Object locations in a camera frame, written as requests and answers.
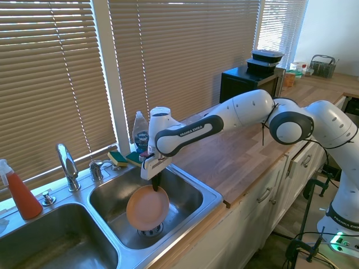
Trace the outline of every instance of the sink basin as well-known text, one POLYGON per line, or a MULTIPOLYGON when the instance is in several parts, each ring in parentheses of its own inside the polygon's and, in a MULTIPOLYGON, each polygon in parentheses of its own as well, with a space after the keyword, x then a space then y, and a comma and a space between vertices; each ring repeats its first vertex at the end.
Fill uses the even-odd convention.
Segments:
POLYGON ((151 184, 140 177, 140 169, 126 174, 96 188, 90 195, 90 203, 105 220, 116 237, 126 247, 144 249, 154 245, 188 218, 203 203, 202 193, 178 174, 162 171, 161 187, 167 192, 170 206, 162 224, 151 231, 137 231, 126 217, 126 206, 131 195, 140 187, 151 184))
POLYGON ((118 260, 114 246, 76 203, 0 238, 0 268, 116 268, 118 260))

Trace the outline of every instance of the microwave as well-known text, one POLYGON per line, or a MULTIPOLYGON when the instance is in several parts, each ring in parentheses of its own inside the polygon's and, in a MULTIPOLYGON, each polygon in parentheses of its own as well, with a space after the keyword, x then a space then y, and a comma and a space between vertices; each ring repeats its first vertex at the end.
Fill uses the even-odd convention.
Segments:
POLYGON ((219 102, 256 89, 263 89, 272 97, 279 97, 285 74, 283 68, 275 68, 272 73, 251 73, 247 71, 246 65, 227 70, 222 73, 219 102))

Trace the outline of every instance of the chrome faucet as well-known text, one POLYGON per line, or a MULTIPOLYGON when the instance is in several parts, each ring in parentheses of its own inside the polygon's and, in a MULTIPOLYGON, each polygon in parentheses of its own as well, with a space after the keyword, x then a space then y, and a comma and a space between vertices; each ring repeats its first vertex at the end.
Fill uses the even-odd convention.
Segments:
POLYGON ((68 190, 70 192, 76 192, 81 188, 81 185, 77 182, 77 176, 79 172, 77 171, 76 164, 67 150, 64 144, 57 144, 56 151, 58 157, 60 158, 62 169, 65 173, 65 176, 68 181, 68 190))

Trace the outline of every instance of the white cabinet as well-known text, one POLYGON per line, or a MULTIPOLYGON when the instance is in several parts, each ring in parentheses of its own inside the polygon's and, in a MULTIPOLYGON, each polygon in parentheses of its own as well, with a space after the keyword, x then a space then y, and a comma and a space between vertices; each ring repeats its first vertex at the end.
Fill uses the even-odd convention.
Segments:
POLYGON ((300 194, 309 178, 322 164, 323 154, 324 150, 318 144, 309 142, 291 160, 288 160, 274 197, 275 204, 272 205, 268 223, 270 228, 265 239, 300 194))
POLYGON ((174 265, 182 268, 243 268, 263 242, 270 200, 277 191, 286 158, 256 183, 219 224, 174 265))
POLYGON ((307 184, 309 177, 316 170, 317 164, 316 150, 318 144, 310 142, 308 143, 297 156, 291 160, 288 169, 288 178, 292 182, 291 190, 289 192, 288 200, 286 203, 286 209, 289 209, 294 200, 300 194, 304 186, 307 184))

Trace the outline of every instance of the green light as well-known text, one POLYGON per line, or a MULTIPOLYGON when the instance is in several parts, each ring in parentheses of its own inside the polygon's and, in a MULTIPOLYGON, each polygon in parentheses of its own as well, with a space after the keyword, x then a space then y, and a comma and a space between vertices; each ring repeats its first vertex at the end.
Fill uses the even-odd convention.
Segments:
POLYGON ((341 235, 343 235, 343 233, 341 231, 337 232, 337 235, 335 237, 333 237, 332 241, 330 241, 330 242, 336 243, 341 235))

